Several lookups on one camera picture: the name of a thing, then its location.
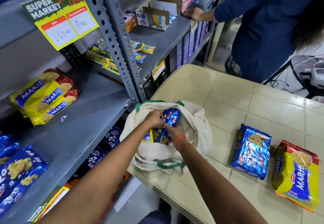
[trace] shelf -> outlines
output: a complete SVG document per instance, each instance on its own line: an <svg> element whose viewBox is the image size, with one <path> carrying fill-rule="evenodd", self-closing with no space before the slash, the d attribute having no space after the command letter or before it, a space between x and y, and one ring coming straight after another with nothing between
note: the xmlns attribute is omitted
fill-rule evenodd
<svg viewBox="0 0 324 224"><path fill-rule="evenodd" d="M188 58L188 63L193 63L193 61L196 59L197 55L199 54L199 52L201 51L201 49L204 47L204 45L208 42L210 38L210 32L206 33L203 37L203 39L201 40L201 42L199 43L198 47L196 48L196 50L192 53L192 55Z"/></svg>
<svg viewBox="0 0 324 224"><path fill-rule="evenodd" d="M190 8L199 7L203 10L213 3L214 0L198 0L198 3L192 3ZM170 51L189 31L192 19L179 15L172 21L166 31L153 29L137 25L129 36L132 40L144 43L149 46L156 46L152 55L145 54L143 64L137 63L141 67L140 76L144 84L147 77L151 75L151 70L161 58L166 58Z"/></svg>
<svg viewBox="0 0 324 224"><path fill-rule="evenodd" d="M0 48L36 29L21 3L30 0L8 0L0 3Z"/></svg>
<svg viewBox="0 0 324 224"><path fill-rule="evenodd" d="M131 105L124 87L99 74L80 68L68 74L80 89L79 99L19 138L21 146L34 144L49 168L0 219L1 224L25 223L56 186L68 181Z"/></svg>

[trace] table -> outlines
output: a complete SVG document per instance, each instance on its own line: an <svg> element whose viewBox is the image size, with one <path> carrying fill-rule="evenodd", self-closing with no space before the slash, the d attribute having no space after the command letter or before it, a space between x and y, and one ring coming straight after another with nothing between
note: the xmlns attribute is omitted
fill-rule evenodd
<svg viewBox="0 0 324 224"><path fill-rule="evenodd" d="M268 86L207 68L187 64L176 70L152 99L188 100L205 109L214 147L207 161L237 187L269 224L324 223L324 168L320 175L320 199L312 214L275 194L271 186L273 158L264 181L233 169L237 131L244 123L272 136L272 145L288 140L324 158L324 105ZM194 223L215 223L190 173L174 169L128 171L151 187Z"/></svg>

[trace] supermarket sign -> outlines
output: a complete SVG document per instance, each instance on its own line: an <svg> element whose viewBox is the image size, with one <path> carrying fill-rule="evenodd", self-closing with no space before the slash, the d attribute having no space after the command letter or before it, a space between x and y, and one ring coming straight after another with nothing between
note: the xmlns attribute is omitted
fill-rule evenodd
<svg viewBox="0 0 324 224"><path fill-rule="evenodd" d="M99 27L85 0L31 0L21 5L56 50Z"/></svg>

